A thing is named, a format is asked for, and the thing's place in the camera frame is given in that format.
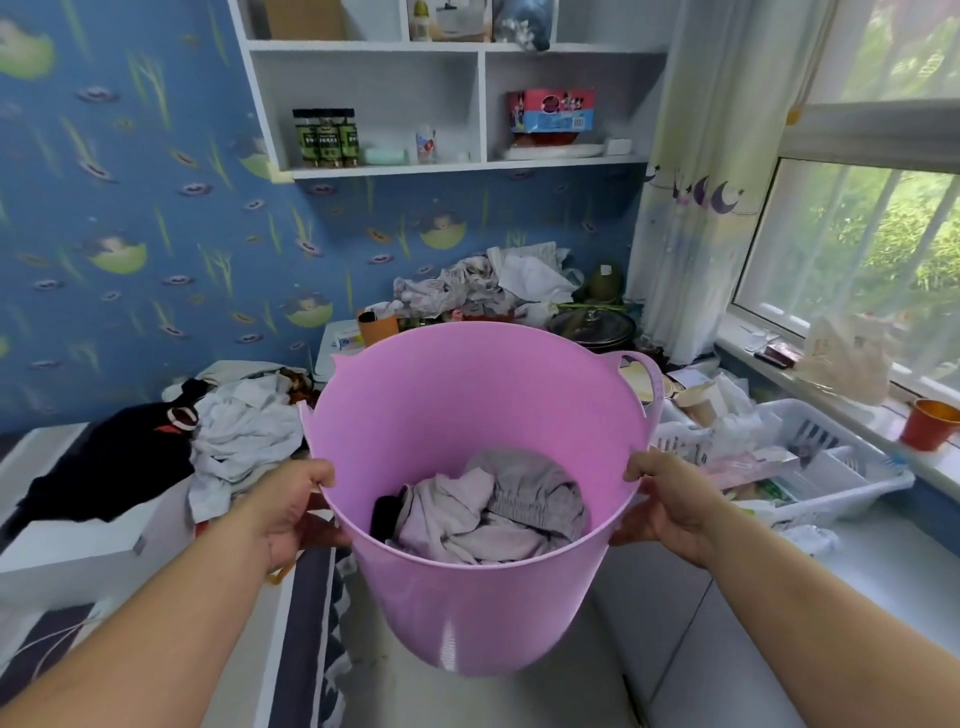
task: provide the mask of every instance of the red and blue box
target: red and blue box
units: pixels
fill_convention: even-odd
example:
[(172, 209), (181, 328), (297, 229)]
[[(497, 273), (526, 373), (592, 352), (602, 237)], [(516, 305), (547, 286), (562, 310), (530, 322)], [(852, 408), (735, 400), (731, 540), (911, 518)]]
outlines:
[(593, 129), (593, 91), (581, 88), (528, 88), (507, 94), (514, 133), (589, 132)]

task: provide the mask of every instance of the forearm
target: forearm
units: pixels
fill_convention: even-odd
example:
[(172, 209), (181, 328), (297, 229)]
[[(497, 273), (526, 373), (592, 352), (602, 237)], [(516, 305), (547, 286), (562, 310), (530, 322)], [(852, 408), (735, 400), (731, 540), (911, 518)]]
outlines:
[(710, 539), (721, 592), (808, 725), (956, 724), (952, 655), (738, 510)]
[(242, 513), (216, 523), (0, 713), (0, 728), (199, 725), (270, 550)]

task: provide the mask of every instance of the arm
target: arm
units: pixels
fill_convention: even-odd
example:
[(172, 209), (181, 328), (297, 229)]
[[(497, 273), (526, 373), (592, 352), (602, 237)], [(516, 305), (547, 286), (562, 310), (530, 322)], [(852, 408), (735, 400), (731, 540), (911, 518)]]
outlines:
[(820, 726), (957, 724), (960, 661), (728, 503), (692, 465), (637, 453), (648, 500), (617, 546), (660, 541), (706, 567), (804, 721)]
[(264, 576), (300, 546), (347, 537), (306, 513), (332, 484), (322, 460), (288, 462), (0, 712), (0, 728), (197, 726)]

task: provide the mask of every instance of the window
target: window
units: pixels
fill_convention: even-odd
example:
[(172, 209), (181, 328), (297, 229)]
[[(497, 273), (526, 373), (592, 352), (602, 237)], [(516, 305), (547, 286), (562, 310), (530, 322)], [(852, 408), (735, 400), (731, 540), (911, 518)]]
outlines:
[(734, 304), (889, 320), (894, 381), (960, 402), (960, 0), (840, 0)]

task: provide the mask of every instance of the person's hand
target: person's hand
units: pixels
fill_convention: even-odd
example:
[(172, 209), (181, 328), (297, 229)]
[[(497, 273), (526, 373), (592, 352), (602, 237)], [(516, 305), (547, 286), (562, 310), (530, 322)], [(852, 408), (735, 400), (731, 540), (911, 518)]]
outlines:
[(270, 546), (270, 571), (286, 566), (308, 546), (349, 546), (346, 533), (316, 511), (328, 508), (319, 486), (333, 486), (327, 460), (288, 460), (261, 477), (234, 511)]
[(639, 492), (647, 499), (624, 514), (611, 546), (659, 541), (689, 563), (706, 566), (710, 527), (736, 506), (695, 465), (655, 449), (635, 452), (623, 479), (641, 479)]

